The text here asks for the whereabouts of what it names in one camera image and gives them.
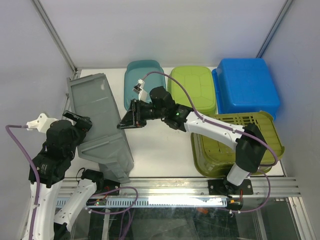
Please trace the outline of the grey plastic tray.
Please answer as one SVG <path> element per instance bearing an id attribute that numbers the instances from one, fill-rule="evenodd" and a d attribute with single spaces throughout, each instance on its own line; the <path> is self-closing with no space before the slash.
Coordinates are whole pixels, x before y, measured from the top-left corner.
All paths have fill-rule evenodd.
<path id="1" fill-rule="evenodd" d="M 130 182 L 134 159 L 125 131 L 117 128 L 121 118 L 106 75 L 88 75 L 69 81 L 67 86 L 71 111 L 92 122 L 77 148 L 78 156 L 97 163 L 105 179 Z"/>

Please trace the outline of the teal plastic tub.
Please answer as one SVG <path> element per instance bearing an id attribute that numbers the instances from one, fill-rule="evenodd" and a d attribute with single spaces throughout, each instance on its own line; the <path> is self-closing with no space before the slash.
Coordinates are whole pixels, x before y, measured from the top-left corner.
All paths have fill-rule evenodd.
<path id="1" fill-rule="evenodd" d="M 138 94 L 133 91 L 135 85 L 137 85 L 139 79 L 149 72 L 162 72 L 164 70 L 156 60 L 137 60 L 130 62 L 127 65 L 126 72 L 124 74 L 124 108 L 129 109 L 132 99 L 138 99 Z M 164 87 L 166 89 L 165 77 L 161 74 L 153 73 L 149 75 L 146 80 L 143 89 L 147 92 L 146 102 L 150 103 L 149 92 L 156 87 Z"/>

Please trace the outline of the lime green plastic tub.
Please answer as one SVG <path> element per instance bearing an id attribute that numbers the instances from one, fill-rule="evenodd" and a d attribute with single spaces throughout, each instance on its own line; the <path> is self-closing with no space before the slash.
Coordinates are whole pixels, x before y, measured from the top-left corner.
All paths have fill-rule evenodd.
<path id="1" fill-rule="evenodd" d="M 177 80 L 176 84 L 170 78 L 167 80 L 167 91 L 177 104 L 190 107 L 190 101 L 181 87 L 187 91 L 196 110 L 212 117 L 217 113 L 217 100 L 212 72 L 205 66 L 179 66 L 173 68 L 170 76 Z"/>

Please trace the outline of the olive green slotted basket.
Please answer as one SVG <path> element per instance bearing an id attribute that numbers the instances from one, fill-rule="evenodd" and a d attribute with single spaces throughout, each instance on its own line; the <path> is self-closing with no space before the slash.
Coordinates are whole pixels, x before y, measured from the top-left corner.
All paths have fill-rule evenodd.
<path id="1" fill-rule="evenodd" d="M 213 118 L 234 125 L 255 124 L 277 158 L 282 158 L 285 147 L 281 144 L 273 123 L 273 117 L 269 113 L 260 111 L 215 114 Z M 191 134 L 190 140 L 194 166 L 202 176 L 208 178 L 227 176 L 236 160 L 235 151 L 221 142 L 195 133 Z"/>

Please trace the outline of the large blue plastic container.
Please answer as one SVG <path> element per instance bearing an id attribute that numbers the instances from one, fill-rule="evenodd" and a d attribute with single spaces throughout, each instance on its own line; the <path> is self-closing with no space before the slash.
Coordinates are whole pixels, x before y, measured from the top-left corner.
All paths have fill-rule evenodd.
<path id="1" fill-rule="evenodd" d="M 276 118 L 281 101 L 262 58 L 224 58 L 212 77 L 220 114 L 264 111 Z"/>

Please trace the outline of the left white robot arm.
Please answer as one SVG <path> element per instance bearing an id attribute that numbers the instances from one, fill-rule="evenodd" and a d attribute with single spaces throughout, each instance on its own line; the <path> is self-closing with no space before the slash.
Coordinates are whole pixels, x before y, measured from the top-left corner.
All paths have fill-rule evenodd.
<path id="1" fill-rule="evenodd" d="M 59 212 L 56 203 L 66 171 L 93 126 L 91 119 L 68 110 L 64 119 L 50 118 L 42 113 L 23 128 L 37 130 L 46 135 L 40 152 L 28 157 L 30 165 L 30 200 L 24 240 L 68 240 L 76 218 L 93 194 L 105 188 L 104 175 L 100 171 L 85 170 L 75 191 Z"/>

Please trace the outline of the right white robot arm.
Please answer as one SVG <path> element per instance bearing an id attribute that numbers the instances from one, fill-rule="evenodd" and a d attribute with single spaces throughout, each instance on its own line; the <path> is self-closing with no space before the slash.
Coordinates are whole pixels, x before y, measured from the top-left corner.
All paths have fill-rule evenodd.
<path id="1" fill-rule="evenodd" d="M 195 109 L 175 103 L 164 87 L 153 88 L 149 103 L 141 98 L 132 99 L 118 129 L 136 129 L 146 126 L 148 120 L 160 119 L 171 129 L 203 135 L 235 151 L 235 162 L 216 190 L 221 195 L 235 195 L 245 178 L 257 172 L 266 152 L 266 141 L 259 128 L 228 124 L 211 117 L 201 116 Z"/>

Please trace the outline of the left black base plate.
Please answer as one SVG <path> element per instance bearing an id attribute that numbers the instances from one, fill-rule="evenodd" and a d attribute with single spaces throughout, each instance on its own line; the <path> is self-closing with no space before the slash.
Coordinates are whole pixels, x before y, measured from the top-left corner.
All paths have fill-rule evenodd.
<path id="1" fill-rule="evenodd" d="M 102 194 L 103 196 L 118 196 L 120 194 L 119 191 L 114 191 L 111 193 L 106 193 L 112 190 L 116 190 L 121 186 L 121 184 L 117 181 L 113 181 L 110 179 L 104 179 L 103 185 L 99 186 L 95 192 L 95 194 Z"/>

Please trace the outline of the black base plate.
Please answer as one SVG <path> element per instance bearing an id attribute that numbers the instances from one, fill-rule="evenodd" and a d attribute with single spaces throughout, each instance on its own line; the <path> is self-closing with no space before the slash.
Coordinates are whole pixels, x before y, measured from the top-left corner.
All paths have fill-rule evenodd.
<path id="1" fill-rule="evenodd" d="M 120 194 L 119 191 L 114 191 L 111 193 L 106 193 L 112 190 L 116 190 L 121 186 L 121 184 L 117 181 L 113 181 L 110 179 L 104 179 L 103 185 L 99 186 L 95 192 L 95 194 L 102 194 L 103 196 L 118 196 Z"/>
<path id="2" fill-rule="evenodd" d="M 226 179 L 209 179 L 208 192 L 209 195 L 223 195 L 223 196 L 233 196 L 233 195 L 253 195 L 252 182 L 249 179 L 244 179 L 239 186 L 232 185 L 228 183 Z"/>

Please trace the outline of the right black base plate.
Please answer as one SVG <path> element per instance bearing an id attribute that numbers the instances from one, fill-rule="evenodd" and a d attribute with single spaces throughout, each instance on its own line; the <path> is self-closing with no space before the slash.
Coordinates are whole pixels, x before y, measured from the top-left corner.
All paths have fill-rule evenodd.
<path id="1" fill-rule="evenodd" d="M 208 192 L 209 195 L 223 195 L 223 196 L 233 196 L 233 195 L 253 195 L 252 182 L 249 179 L 244 179 L 239 186 L 232 185 L 228 183 L 226 179 L 209 179 Z"/>

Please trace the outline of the left aluminium corner post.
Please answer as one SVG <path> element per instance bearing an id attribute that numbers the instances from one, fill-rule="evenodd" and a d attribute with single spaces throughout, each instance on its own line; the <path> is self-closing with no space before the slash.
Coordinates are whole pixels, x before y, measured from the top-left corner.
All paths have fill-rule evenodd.
<path id="1" fill-rule="evenodd" d="M 40 19 L 42 20 L 43 24 L 45 25 L 48 33 L 50 34 L 53 42 L 57 46 L 58 50 L 60 51 L 62 57 L 64 58 L 65 62 L 67 63 L 68 67 L 71 69 L 73 73 L 77 72 L 77 67 L 72 60 L 70 54 L 68 53 L 62 39 L 60 38 L 56 28 L 54 27 L 48 13 L 46 12 L 43 4 L 40 0 L 31 0 L 36 12 L 38 13 Z"/>

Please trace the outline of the aluminium corner post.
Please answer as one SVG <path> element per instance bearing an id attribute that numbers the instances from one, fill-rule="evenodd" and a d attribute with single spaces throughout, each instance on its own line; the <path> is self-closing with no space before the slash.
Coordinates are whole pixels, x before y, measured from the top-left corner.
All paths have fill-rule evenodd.
<path id="1" fill-rule="evenodd" d="M 253 56 L 253 58 L 262 59 L 264 57 L 280 26 L 282 25 L 283 21 L 285 20 L 295 2 L 295 0 L 285 0 L 283 2 L 278 14 L 276 15 L 271 27 L 269 28 L 265 38 L 262 41 L 261 46 L 259 47 L 257 53 Z"/>
<path id="2" fill-rule="evenodd" d="M 77 67 L 72 60 L 70 54 L 68 53 L 62 39 L 60 38 L 56 28 L 54 27 L 48 13 L 46 12 L 43 4 L 40 0 L 31 0 L 36 12 L 38 13 L 40 19 L 42 20 L 43 24 L 45 25 L 48 33 L 50 34 L 53 42 L 57 46 L 58 50 L 60 51 L 62 57 L 64 58 L 65 62 L 67 63 L 68 67 L 71 69 L 73 73 L 77 72 Z"/>

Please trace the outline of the aluminium front rail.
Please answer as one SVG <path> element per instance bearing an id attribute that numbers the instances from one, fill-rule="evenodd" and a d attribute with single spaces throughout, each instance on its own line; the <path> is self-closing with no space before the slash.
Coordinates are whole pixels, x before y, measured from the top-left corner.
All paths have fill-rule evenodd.
<path id="1" fill-rule="evenodd" d="M 131 182 L 121 184 L 123 188 L 119 191 L 119 196 L 123 198 L 133 198 L 136 193 L 127 187 L 133 187 L 138 191 L 140 198 L 150 196 L 182 196 L 182 197 L 208 197 L 210 190 L 209 178 L 132 178 Z M 268 194 L 271 198 L 301 197 L 298 182 L 293 177 L 284 176 L 256 176 L 251 177 L 250 183 L 241 187 L 242 191 L 252 192 L 245 195 L 247 198 L 264 198 Z"/>

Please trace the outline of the right aluminium corner post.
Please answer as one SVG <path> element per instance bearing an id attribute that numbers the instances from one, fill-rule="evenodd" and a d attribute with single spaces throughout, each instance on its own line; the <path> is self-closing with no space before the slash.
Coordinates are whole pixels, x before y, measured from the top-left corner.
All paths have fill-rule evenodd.
<path id="1" fill-rule="evenodd" d="M 271 27 L 269 28 L 265 38 L 262 41 L 261 46 L 259 47 L 257 53 L 253 56 L 253 58 L 262 59 L 264 57 L 280 26 L 282 25 L 283 21 L 285 20 L 295 2 L 295 0 L 285 0 L 283 2 L 278 14 L 276 15 Z"/>

